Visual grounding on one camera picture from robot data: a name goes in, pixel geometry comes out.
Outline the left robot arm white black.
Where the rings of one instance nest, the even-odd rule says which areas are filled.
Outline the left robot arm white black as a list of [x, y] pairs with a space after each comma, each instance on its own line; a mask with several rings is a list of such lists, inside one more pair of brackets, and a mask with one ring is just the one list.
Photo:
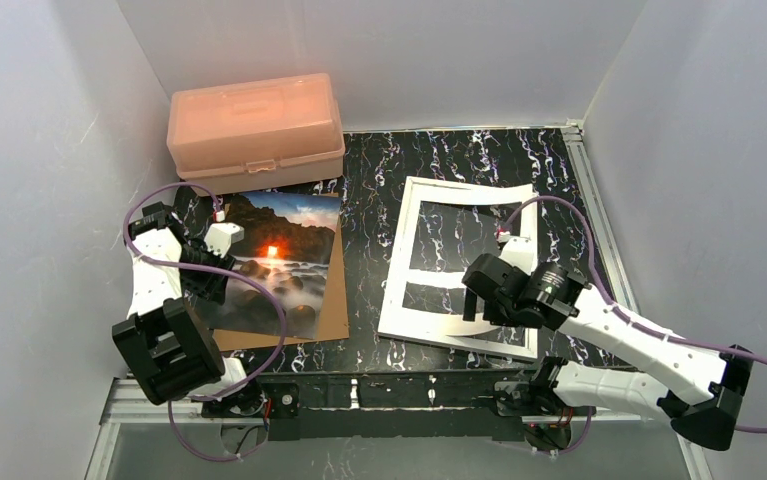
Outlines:
[[221, 356], [194, 299], [223, 303], [232, 269], [230, 247], [242, 227], [218, 220], [190, 239], [173, 208], [161, 202], [127, 226], [134, 245], [134, 287], [113, 342], [147, 399], [161, 405], [184, 397], [199, 401], [232, 395], [247, 377], [242, 363]]

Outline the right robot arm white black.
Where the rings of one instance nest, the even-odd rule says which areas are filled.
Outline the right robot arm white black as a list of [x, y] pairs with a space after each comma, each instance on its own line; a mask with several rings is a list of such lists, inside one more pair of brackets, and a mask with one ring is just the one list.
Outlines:
[[665, 422], [683, 438], [726, 451], [736, 431], [753, 363], [703, 351], [639, 316], [621, 319], [586, 279], [554, 262], [527, 273], [493, 254], [466, 270], [465, 320], [476, 305], [496, 326], [546, 328], [610, 350], [632, 371], [587, 367], [547, 356], [529, 379], [500, 382], [500, 412], [572, 412], [593, 407]]

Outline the clear acrylic glass sheet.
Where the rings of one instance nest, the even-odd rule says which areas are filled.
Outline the clear acrylic glass sheet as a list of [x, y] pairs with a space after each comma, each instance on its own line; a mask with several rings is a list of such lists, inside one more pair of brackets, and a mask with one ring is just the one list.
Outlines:
[[495, 233], [517, 205], [453, 205], [423, 202], [418, 213], [410, 268], [451, 273], [456, 286], [442, 288], [408, 282], [402, 306], [431, 313], [463, 314], [461, 279], [483, 253], [498, 255]]

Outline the landscape sunset photo print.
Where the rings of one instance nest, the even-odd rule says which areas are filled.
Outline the landscape sunset photo print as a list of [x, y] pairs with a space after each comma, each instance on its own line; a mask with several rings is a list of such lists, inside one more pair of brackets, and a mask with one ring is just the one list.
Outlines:
[[[226, 220], [244, 228], [229, 255], [233, 270], [279, 300], [289, 337], [317, 334], [325, 285], [336, 240], [341, 200], [336, 196], [246, 192], [224, 200]], [[270, 300], [235, 279], [221, 303], [199, 300], [196, 309], [214, 330], [279, 335]]]

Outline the white picture frame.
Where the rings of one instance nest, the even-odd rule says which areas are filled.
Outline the white picture frame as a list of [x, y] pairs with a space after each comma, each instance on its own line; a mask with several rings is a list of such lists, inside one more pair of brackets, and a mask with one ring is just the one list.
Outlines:
[[536, 195], [410, 176], [380, 335], [516, 360], [537, 358], [550, 301], [539, 285]]

